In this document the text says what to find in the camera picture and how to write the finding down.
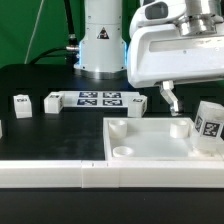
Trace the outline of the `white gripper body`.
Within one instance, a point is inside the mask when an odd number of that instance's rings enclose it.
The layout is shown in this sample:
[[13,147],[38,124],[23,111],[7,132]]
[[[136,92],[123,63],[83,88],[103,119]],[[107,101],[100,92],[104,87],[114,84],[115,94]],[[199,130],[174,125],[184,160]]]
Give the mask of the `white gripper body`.
[[224,23],[217,33],[183,37],[174,24],[147,26],[132,36],[127,74],[135,88],[160,82],[224,79]]

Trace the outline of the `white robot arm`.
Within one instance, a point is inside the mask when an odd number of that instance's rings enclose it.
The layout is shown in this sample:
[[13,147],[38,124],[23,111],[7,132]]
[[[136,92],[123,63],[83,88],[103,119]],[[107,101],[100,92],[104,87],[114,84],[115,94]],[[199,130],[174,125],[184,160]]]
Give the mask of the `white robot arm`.
[[221,0],[139,0],[121,37],[122,0],[84,0],[85,36],[76,72],[111,79],[123,70],[135,88],[160,88],[173,115],[181,111],[176,84],[224,79]]

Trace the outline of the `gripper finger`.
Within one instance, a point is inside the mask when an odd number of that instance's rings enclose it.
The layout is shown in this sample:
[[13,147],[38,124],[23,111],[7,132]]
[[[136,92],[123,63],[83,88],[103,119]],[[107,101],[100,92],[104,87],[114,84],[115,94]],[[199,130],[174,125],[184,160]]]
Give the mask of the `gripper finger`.
[[172,116],[178,116],[182,113],[182,103],[177,99],[175,94],[172,92],[174,84],[172,80],[163,81],[160,84],[160,94],[166,100],[170,106],[170,112]]

